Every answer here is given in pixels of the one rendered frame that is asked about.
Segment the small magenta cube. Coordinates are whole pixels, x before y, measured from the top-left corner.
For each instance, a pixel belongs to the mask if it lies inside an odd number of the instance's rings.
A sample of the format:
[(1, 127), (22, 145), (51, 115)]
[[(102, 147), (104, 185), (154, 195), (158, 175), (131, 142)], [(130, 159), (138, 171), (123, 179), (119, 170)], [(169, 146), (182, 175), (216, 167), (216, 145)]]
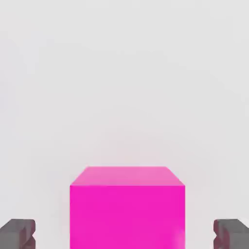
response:
[(185, 249), (185, 185), (165, 166), (87, 167), (70, 185), (70, 249)]

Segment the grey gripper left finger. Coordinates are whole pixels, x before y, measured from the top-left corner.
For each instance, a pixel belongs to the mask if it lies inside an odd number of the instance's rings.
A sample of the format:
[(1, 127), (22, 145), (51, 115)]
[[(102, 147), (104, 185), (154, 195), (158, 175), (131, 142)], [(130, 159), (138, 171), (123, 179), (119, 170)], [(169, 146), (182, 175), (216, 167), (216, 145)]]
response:
[(0, 249), (36, 249), (33, 219), (11, 219), (0, 228)]

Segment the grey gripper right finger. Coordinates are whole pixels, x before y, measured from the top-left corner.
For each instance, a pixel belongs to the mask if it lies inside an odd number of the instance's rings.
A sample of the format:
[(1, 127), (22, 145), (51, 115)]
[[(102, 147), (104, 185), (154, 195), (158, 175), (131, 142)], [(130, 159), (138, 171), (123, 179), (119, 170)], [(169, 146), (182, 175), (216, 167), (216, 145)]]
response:
[(249, 249), (249, 228), (238, 219), (216, 219), (213, 249)]

